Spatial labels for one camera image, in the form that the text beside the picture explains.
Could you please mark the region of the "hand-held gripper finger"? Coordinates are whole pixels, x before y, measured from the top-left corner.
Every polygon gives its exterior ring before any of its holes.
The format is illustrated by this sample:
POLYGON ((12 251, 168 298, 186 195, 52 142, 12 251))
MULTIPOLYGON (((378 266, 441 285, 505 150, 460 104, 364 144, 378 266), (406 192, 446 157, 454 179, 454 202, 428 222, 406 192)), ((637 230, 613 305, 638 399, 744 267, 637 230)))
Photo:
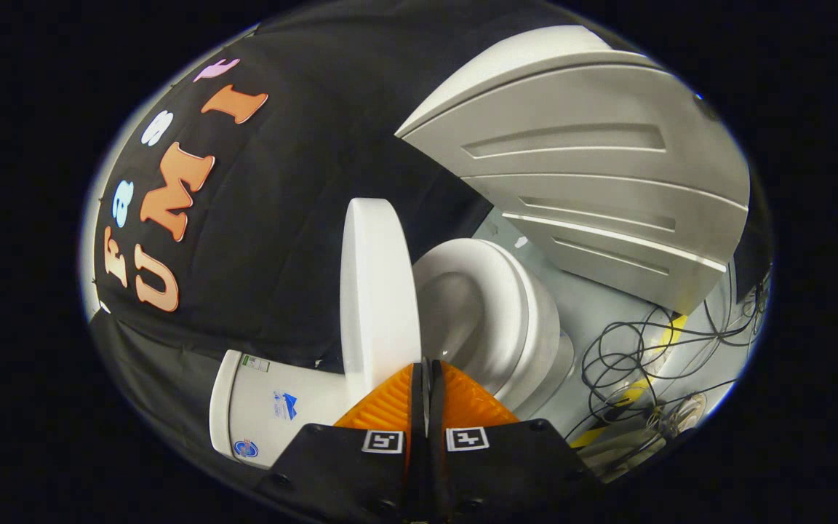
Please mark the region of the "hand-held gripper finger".
POLYGON ((306 424, 255 493, 306 523, 428 523, 425 372, 406 366, 335 424, 306 424))
POLYGON ((455 366, 430 365, 436 523, 562 523, 602 484, 544 418, 521 420, 455 366))

